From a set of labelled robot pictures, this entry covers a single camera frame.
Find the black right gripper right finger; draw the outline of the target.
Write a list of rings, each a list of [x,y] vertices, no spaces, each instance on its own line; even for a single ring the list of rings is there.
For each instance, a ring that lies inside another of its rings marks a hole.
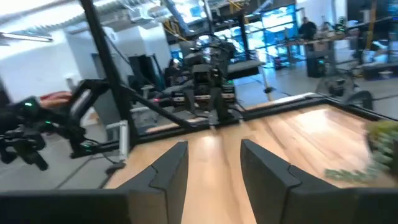
[[[349,191],[248,139],[241,142],[241,169],[257,224],[355,223],[355,204]]]

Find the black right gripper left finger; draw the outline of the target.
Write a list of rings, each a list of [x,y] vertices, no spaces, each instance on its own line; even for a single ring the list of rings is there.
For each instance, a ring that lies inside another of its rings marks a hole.
[[[181,224],[188,177],[188,142],[176,143],[118,188],[127,192],[130,224]]]

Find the person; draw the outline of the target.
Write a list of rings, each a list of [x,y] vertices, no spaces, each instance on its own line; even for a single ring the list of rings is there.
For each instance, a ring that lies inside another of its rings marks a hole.
[[[165,87],[171,87],[179,84],[180,68],[174,58],[169,60],[169,65],[164,70]]]
[[[302,25],[298,29],[298,34],[303,40],[313,40],[317,33],[317,26],[314,22],[308,20],[307,17],[303,18]]]

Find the black office desk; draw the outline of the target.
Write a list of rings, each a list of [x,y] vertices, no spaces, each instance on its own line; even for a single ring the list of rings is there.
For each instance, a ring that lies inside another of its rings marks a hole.
[[[272,101],[272,87],[269,86],[265,74],[265,63],[260,60],[245,60],[228,66],[227,80],[234,80],[252,75],[261,75],[262,84],[264,85],[264,93],[268,101]]]

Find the black computer tower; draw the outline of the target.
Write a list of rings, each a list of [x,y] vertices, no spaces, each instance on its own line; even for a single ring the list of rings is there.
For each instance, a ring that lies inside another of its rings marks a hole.
[[[321,78],[326,75],[325,56],[321,52],[307,52],[307,75],[311,78]]]

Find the green potted succulent plant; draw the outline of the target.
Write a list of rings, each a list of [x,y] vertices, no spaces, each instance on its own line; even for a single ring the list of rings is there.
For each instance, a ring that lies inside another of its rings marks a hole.
[[[398,179],[398,121],[380,120],[365,125],[371,161],[363,170],[326,169],[325,177],[342,182],[370,183],[380,174]]]

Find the person's hand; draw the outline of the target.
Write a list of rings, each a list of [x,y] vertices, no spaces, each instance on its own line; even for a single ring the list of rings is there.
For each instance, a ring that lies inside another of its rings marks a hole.
[[[72,93],[69,91],[58,91],[48,95],[40,96],[39,101],[41,107],[43,108],[55,108],[68,103],[71,97]]]

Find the white cylindrical frame fitting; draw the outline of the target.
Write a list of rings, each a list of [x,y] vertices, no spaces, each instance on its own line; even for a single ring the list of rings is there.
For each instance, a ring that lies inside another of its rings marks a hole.
[[[121,161],[127,159],[129,152],[129,125],[127,120],[119,123],[119,158]]]

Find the black table frame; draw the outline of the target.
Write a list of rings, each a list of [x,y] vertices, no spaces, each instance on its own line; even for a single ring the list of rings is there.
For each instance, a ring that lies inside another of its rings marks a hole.
[[[367,108],[362,108],[360,106],[352,105],[349,103],[344,103],[342,101],[338,101],[336,99],[330,98],[329,96],[319,95],[316,93],[306,93],[301,95],[289,96],[286,98],[282,98],[277,100],[275,103],[270,103],[265,106],[256,107],[250,110],[241,109],[244,118],[242,121],[238,120],[229,120],[223,123],[217,124],[215,126],[209,125],[209,121],[206,118],[195,118],[191,121],[184,120],[182,118],[178,118],[172,113],[162,109],[161,107],[155,105],[151,101],[143,98],[140,94],[136,93],[135,90],[124,86],[121,83],[121,79],[119,77],[118,70],[112,60],[111,53],[109,51],[108,43],[106,41],[106,34],[103,28],[100,26],[100,22],[98,20],[98,13],[95,9],[95,6],[92,0],[79,0],[81,6],[83,7],[86,20],[88,21],[89,28],[91,34],[93,36],[94,42],[96,44],[96,48],[98,50],[99,58],[101,60],[101,64],[104,68],[104,73],[106,78],[109,81],[104,81],[105,84],[108,85],[108,88],[111,90],[113,94],[114,101],[116,103],[116,109],[118,110],[119,116],[121,120],[127,120],[129,125],[129,152],[134,147],[135,144],[142,144],[147,141],[153,141],[155,139],[154,134],[151,134],[147,139],[144,139],[142,136],[137,134],[137,129],[135,127],[134,121],[130,112],[130,101],[137,100],[140,101],[147,109],[152,110],[161,116],[167,118],[172,121],[175,125],[171,128],[166,128],[163,131],[156,131],[155,133],[162,138],[168,138],[173,136],[173,132],[175,131],[177,135],[183,133],[193,133],[196,131],[201,131],[202,129],[215,129],[218,126],[227,126],[230,124],[235,124],[238,122],[243,122],[244,120],[251,120],[255,118],[259,118],[261,116],[272,115],[276,113],[281,113],[283,110],[292,110],[294,109],[294,104],[302,103],[304,106],[308,106],[310,101],[314,101],[316,103],[335,103],[337,106],[340,106],[341,109],[346,110],[350,113],[356,114],[364,119],[368,119],[370,121],[380,121],[380,120],[388,120],[388,121],[398,121],[398,119],[394,119],[388,116],[384,116],[376,113]],[[119,128],[119,122],[112,123],[108,127],[109,128]],[[97,145],[97,149],[92,151],[92,154],[102,153],[106,154],[107,152],[111,152],[114,150],[119,151],[119,139],[109,141],[106,143],[101,143]]]

